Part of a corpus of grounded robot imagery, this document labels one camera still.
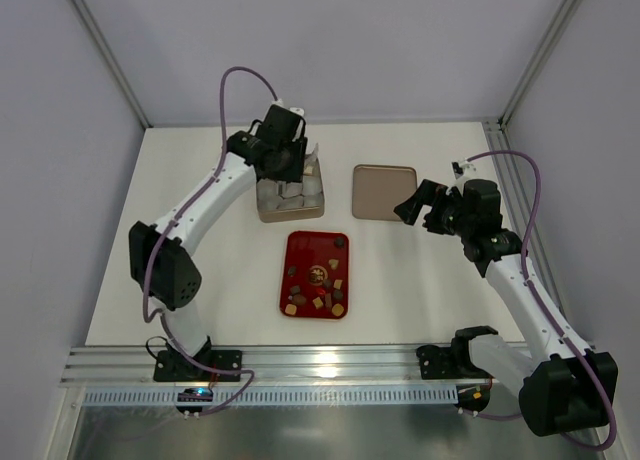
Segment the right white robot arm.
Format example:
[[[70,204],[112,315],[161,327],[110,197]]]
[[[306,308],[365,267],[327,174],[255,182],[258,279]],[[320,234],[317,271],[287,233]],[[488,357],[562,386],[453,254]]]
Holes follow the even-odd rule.
[[[608,427],[602,446],[609,447],[617,434],[617,364],[569,326],[539,283],[520,237],[502,225],[496,183],[472,179],[448,187],[424,180],[394,213],[405,224],[422,218],[428,232],[459,237],[465,257],[507,306],[528,347],[522,354],[492,329],[462,330],[456,338],[465,364],[491,375],[517,398],[535,435]]]

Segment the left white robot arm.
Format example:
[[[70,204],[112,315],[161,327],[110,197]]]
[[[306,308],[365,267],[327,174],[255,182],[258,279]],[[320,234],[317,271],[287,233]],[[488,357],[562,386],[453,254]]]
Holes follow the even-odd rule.
[[[274,102],[263,119],[224,137],[218,165],[180,203],[129,230],[130,275],[142,290],[143,320],[158,318],[166,335],[155,381],[239,379],[241,362],[217,353],[202,328],[195,302],[202,275],[193,256],[215,222],[258,181],[301,182],[306,148],[303,110]]]

